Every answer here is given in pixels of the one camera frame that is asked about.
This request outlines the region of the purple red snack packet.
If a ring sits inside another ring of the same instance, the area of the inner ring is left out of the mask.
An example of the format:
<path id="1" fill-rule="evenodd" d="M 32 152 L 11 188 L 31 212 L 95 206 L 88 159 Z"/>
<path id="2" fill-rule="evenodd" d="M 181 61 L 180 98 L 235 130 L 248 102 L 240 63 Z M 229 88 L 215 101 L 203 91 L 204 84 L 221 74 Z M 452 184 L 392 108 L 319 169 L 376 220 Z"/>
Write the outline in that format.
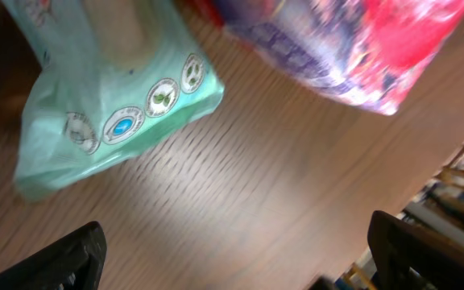
<path id="1" fill-rule="evenodd" d="M 464 0 L 195 0 L 263 60 L 336 102 L 393 115 L 464 18 Z"/>

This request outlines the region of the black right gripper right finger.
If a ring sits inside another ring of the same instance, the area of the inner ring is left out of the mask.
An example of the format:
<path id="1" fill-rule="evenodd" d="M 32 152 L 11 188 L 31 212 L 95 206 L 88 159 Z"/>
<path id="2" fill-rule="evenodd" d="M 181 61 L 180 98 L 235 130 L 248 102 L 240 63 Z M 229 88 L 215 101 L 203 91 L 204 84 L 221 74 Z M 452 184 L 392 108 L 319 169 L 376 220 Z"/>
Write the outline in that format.
<path id="1" fill-rule="evenodd" d="M 412 270 L 437 289 L 464 289 L 464 251 L 419 227 L 376 210 L 367 241 L 382 289 L 418 289 Z"/>

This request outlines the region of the light green wipes packet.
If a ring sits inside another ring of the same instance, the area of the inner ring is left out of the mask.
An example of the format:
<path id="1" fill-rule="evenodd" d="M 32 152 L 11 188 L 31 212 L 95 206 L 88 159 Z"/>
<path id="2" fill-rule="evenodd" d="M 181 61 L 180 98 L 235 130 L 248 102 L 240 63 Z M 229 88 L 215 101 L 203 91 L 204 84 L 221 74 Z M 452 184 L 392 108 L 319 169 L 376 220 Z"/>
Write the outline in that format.
<path id="1" fill-rule="evenodd" d="M 13 0 L 41 65 L 23 109 L 15 185 L 37 201 L 143 154 L 211 114 L 224 86 L 167 0 Z"/>

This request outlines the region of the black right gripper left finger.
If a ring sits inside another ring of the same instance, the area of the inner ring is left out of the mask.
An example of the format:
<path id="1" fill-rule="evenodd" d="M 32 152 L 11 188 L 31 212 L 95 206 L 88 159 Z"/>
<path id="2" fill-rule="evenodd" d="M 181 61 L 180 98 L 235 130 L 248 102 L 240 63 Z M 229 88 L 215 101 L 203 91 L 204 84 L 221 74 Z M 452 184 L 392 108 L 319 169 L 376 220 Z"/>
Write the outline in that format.
<path id="1" fill-rule="evenodd" d="M 101 225 L 89 222 L 0 272 L 0 289 L 98 289 L 107 244 Z"/>

